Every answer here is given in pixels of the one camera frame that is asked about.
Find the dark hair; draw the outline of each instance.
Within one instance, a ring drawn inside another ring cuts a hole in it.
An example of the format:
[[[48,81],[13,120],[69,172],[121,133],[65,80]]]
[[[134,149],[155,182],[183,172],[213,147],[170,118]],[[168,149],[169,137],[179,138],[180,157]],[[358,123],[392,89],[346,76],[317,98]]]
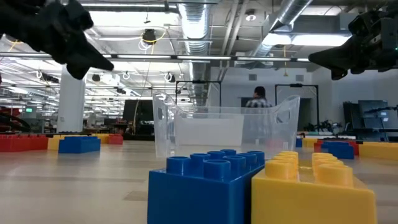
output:
[[[262,86],[257,86],[254,89],[254,92],[257,93],[257,95],[259,96],[266,96],[266,89]]]

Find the blue lego brick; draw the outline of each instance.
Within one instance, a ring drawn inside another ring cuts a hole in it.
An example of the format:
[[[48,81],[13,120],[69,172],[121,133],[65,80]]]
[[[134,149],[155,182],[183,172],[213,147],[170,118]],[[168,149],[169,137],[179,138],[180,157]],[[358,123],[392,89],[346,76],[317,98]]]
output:
[[[60,140],[58,153],[85,153],[95,152],[101,149],[101,140],[93,136],[65,137]]]
[[[149,172],[147,223],[250,223],[251,178],[264,162],[263,152],[230,149],[167,158]]]
[[[296,147],[303,147],[303,139],[296,139]]]
[[[348,142],[324,142],[321,152],[333,154],[338,159],[354,159],[354,147]]]

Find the plastic container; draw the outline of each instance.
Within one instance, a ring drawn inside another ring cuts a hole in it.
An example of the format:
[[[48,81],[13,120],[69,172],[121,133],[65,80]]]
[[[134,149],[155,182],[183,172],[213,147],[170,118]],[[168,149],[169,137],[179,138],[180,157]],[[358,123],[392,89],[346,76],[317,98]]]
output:
[[[295,149],[297,95],[272,108],[177,106],[165,93],[153,98],[157,157],[234,149],[263,151],[271,159]]]

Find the ceiling duct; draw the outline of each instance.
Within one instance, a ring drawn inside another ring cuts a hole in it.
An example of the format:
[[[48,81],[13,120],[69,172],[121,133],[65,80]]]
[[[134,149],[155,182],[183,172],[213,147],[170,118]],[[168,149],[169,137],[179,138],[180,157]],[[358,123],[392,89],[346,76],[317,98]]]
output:
[[[281,31],[290,32],[293,29],[293,23],[303,13],[304,9],[311,4],[312,0],[283,0],[279,11],[267,15],[265,24],[262,28],[264,33],[264,40],[267,35],[279,29]],[[263,44],[264,40],[251,53],[251,57],[266,57],[273,48],[273,45]],[[244,68],[254,68],[257,62],[251,62],[242,65]]]
[[[209,14],[210,6],[207,4],[178,4],[178,9],[181,14],[181,23],[184,38],[192,40],[201,40],[208,37],[209,33]],[[186,41],[185,49],[189,55],[207,55],[210,44],[208,42],[200,41]],[[209,80],[210,78],[210,64],[200,62],[190,62],[190,79],[193,81]],[[192,86],[193,102],[197,106],[204,106],[206,104],[206,91],[203,85]]]

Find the wire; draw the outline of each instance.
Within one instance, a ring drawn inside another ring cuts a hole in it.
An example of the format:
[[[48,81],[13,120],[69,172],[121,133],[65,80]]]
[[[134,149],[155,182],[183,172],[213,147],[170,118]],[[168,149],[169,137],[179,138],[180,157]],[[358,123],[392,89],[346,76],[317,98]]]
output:
[[[334,5],[334,6],[331,6],[328,10],[326,10],[326,12],[325,12],[323,15],[325,16],[325,15],[326,15],[331,9],[333,9],[334,7],[338,7],[338,8],[340,9],[341,12],[344,11],[340,6]]]
[[[163,37],[166,35],[166,31],[167,31],[167,29],[166,28],[164,28],[163,27],[163,29],[164,29],[164,32],[163,32],[163,34],[162,34],[162,36],[160,36],[158,39],[156,39],[156,40],[146,40],[146,39],[144,39],[143,38],[143,36],[144,36],[144,33],[142,33],[141,34],[141,39],[144,41],[144,42],[147,42],[147,43],[154,43],[154,42],[157,42],[158,40],[162,40],[163,39]]]
[[[14,49],[15,45],[17,45],[17,44],[19,44],[19,43],[21,43],[21,42],[15,41],[15,42],[11,42],[11,43],[13,43],[13,44],[12,44],[12,46],[10,47],[10,49],[8,49],[7,52],[12,51],[12,50]]]
[[[153,45],[152,46],[152,51],[151,51],[151,55],[153,55],[154,54],[154,49],[155,49],[155,45]],[[151,65],[151,61],[149,62],[149,64],[148,64],[148,71],[147,71],[147,75],[146,75],[146,77],[145,77],[145,81],[144,81],[144,86],[142,87],[142,91],[141,91],[141,94],[140,94],[140,96],[139,96],[139,98],[138,98],[138,100],[137,100],[137,104],[136,104],[136,110],[135,110],[135,112],[134,112],[134,121],[133,121],[133,123],[132,123],[132,130],[133,130],[133,133],[134,134],[136,134],[136,121],[137,121],[137,110],[138,110],[138,105],[139,105],[139,102],[140,102],[140,100],[141,100],[141,97],[142,97],[142,95],[144,94],[144,91],[145,91],[145,87],[146,87],[146,84],[147,84],[147,81],[148,81],[148,76],[149,76],[149,70],[150,70],[150,65]]]

